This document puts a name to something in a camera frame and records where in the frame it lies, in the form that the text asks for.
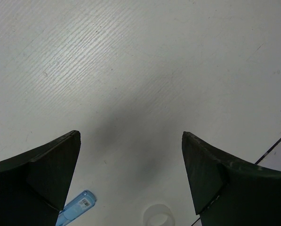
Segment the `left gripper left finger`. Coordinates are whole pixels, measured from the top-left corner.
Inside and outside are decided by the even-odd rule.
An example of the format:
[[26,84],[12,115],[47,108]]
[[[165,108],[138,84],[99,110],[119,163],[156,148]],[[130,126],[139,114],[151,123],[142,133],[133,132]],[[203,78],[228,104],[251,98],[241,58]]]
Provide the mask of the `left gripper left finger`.
[[80,152],[80,132],[0,161],[0,226],[54,226]]

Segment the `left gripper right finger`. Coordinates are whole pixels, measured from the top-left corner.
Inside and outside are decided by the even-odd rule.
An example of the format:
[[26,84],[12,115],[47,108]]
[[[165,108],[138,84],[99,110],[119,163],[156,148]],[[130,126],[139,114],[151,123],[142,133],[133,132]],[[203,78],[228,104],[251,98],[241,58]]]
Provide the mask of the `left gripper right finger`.
[[191,132],[182,153],[195,213],[204,226],[281,226],[281,171],[247,162]]

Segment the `blue correction tape dispenser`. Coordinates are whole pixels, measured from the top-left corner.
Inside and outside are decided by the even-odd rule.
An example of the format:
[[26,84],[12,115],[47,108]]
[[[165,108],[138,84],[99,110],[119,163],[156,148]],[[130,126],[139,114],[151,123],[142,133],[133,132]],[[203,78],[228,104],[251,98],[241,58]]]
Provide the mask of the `blue correction tape dispenser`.
[[71,200],[64,209],[59,212],[56,226],[66,226],[76,218],[94,207],[96,203],[95,195],[89,190],[84,190],[73,200]]

